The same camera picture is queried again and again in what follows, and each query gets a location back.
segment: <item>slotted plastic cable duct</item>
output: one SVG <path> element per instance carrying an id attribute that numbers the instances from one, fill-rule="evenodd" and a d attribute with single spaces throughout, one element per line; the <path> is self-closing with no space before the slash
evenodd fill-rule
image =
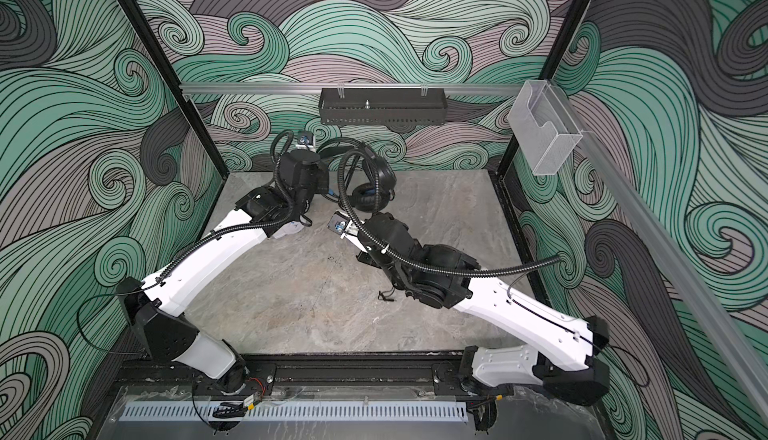
<path id="1" fill-rule="evenodd" d="M 220 421 L 212 413 L 219 402 L 195 402 L 197 411 L 209 421 Z M 129 402 L 121 422 L 197 421 L 191 401 Z M 314 402 L 295 400 L 259 404 L 243 418 L 246 422 L 467 422 L 463 402 Z"/>

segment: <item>black headphones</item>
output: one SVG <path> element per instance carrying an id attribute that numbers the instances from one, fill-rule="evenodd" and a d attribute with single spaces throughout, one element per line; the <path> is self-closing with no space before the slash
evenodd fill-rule
<path id="1" fill-rule="evenodd" d="M 349 143 L 352 147 L 330 147 L 337 143 Z M 361 212 L 370 213 L 373 211 L 373 206 L 376 203 L 376 195 L 373 188 L 373 181 L 378 177 L 379 179 L 379 209 L 384 209 L 389 204 L 389 201 L 395 198 L 395 185 L 397 184 L 397 177 L 395 172 L 392 171 L 392 167 L 389 166 L 389 162 L 385 158 L 380 157 L 375 151 L 359 139 L 354 138 L 334 138 L 326 141 L 317 150 L 322 159 L 330 159 L 338 157 L 344 153 L 350 151 L 352 148 L 357 148 L 361 152 L 362 158 L 362 171 L 366 173 L 368 177 L 368 183 L 356 186 L 352 195 L 350 196 L 350 202 L 353 207 L 357 208 Z M 355 162 L 352 164 L 348 172 L 348 180 L 350 181 L 352 174 L 355 171 L 355 167 L 359 162 L 359 159 L 355 158 Z M 346 188 L 347 185 L 339 185 L 339 188 Z M 338 198 L 332 195 L 327 196 L 328 199 L 338 201 Z"/>

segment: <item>red wire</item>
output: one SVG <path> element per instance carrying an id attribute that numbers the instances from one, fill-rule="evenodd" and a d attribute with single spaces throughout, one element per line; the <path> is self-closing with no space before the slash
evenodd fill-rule
<path id="1" fill-rule="evenodd" d="M 256 378 L 256 377 L 248 378 L 246 381 L 250 382 L 252 380 L 255 380 L 255 381 L 259 382 L 259 386 L 261 387 L 261 397 L 264 398 L 264 395 L 266 395 L 266 388 L 264 388 L 264 383 L 262 383 L 261 380 L 259 378 Z"/>

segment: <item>aluminum rail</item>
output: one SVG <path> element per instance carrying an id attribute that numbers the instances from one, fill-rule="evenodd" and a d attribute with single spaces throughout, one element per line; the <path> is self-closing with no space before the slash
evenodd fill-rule
<path id="1" fill-rule="evenodd" d="M 659 271 L 672 282 L 706 336 L 720 352 L 741 389 L 768 424 L 768 368 L 765 362 L 656 215 L 618 171 L 600 140 L 592 132 L 584 131 L 583 134 L 579 143 L 582 153 L 590 159 L 616 198 L 616 203 L 643 240 Z"/>
<path id="2" fill-rule="evenodd" d="M 517 96 L 522 84 L 188 82 L 181 83 L 180 88 L 184 95 L 320 95 L 323 88 L 442 88 L 446 95 Z"/>

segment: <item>patterned wall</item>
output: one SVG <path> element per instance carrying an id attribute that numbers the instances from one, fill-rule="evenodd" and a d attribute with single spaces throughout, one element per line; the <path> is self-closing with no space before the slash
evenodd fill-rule
<path id="1" fill-rule="evenodd" d="M 183 82 L 470 82 L 536 78 L 569 0 L 138 0 Z M 318 96 L 198 96 L 233 170 L 270 169 L 281 129 L 372 142 L 395 169 L 480 169 L 512 99 L 456 96 L 441 127 L 320 125 Z"/>
<path id="2" fill-rule="evenodd" d="M 557 82 L 768 359 L 768 0 L 592 0 Z M 512 190 L 553 304 L 599 314 L 619 438 L 768 438 L 589 159 Z M 648 377 L 650 383 L 644 384 Z"/>
<path id="3" fill-rule="evenodd" d="M 0 436 L 88 433 L 114 358 L 75 310 L 196 239 L 220 184 L 115 0 L 0 0 Z"/>

